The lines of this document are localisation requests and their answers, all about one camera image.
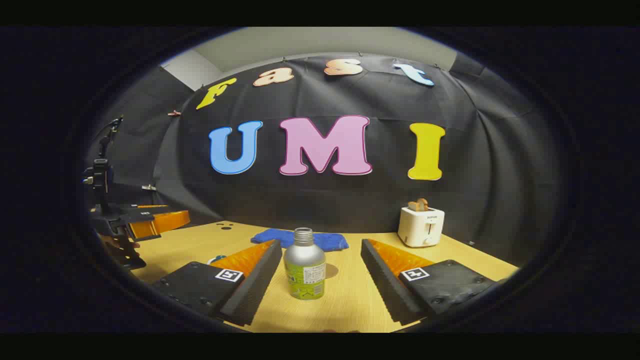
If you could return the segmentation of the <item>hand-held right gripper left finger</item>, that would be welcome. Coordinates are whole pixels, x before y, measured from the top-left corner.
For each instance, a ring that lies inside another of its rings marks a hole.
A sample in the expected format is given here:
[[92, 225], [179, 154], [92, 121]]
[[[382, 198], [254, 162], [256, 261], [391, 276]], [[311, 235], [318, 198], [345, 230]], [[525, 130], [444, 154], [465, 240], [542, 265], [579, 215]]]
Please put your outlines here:
[[211, 264], [192, 261], [151, 287], [203, 316], [251, 325], [281, 258], [281, 242], [269, 240]]

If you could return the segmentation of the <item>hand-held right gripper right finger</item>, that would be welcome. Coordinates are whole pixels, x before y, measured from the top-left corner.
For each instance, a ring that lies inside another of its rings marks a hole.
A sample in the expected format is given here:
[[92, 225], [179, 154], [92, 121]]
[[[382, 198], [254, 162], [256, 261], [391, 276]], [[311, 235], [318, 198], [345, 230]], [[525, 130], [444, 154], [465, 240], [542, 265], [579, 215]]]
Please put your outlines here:
[[432, 262], [374, 239], [361, 257], [394, 322], [441, 317], [494, 289], [496, 281], [453, 259]]

